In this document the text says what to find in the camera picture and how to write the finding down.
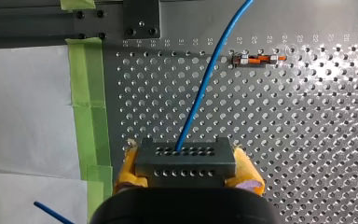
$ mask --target blue cable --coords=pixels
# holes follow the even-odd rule
[[[54,212],[49,207],[45,206],[44,204],[40,202],[34,202],[34,205],[40,209],[42,209],[47,214],[51,215],[52,217],[55,217],[57,220],[59,220],[63,224],[74,224],[70,220],[66,219],[65,217],[62,217],[60,214]]]
[[[183,127],[182,132],[179,135],[178,141],[176,142],[175,150],[180,151],[182,148],[183,143],[185,142],[188,130],[191,127],[191,123],[193,122],[194,116],[196,115],[197,111],[199,110],[200,103],[202,100],[202,96],[205,93],[206,88],[208,87],[209,79],[211,78],[212,71],[214,69],[214,65],[216,64],[217,58],[220,55],[225,43],[227,41],[228,36],[230,35],[231,31],[234,29],[235,24],[243,15],[243,13],[248,9],[248,7],[254,2],[254,0],[247,0],[241,7],[238,9],[237,13],[235,13],[234,17],[229,22],[225,32],[223,32],[222,37],[220,37],[219,42],[214,49],[212,54],[211,60],[209,61],[208,67],[205,70],[205,75],[202,78],[200,89],[197,92],[196,99],[194,100],[194,104],[191,107],[190,113],[187,116],[185,126]]]

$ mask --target green masking tape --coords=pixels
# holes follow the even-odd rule
[[[71,67],[77,152],[82,180],[88,182],[89,218],[112,195],[112,167],[100,38],[67,39]]]
[[[60,0],[62,10],[93,9],[94,0]]]

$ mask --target screw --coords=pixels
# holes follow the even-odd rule
[[[134,29],[128,29],[127,30],[127,35],[135,35],[136,34],[136,31]]]
[[[106,13],[103,10],[98,10],[97,11],[97,17],[98,18],[103,18],[106,16]]]
[[[78,12],[76,13],[76,17],[77,17],[78,19],[84,19],[85,14],[84,14],[83,11],[78,11]]]
[[[107,38],[107,35],[106,33],[100,33],[98,37],[100,37],[101,40],[105,40]]]
[[[156,29],[156,28],[150,28],[149,29],[149,34],[151,34],[151,35],[156,35],[157,32],[158,32],[158,29]]]
[[[85,34],[79,34],[78,38],[79,38],[79,39],[86,39],[87,36],[86,36]]]

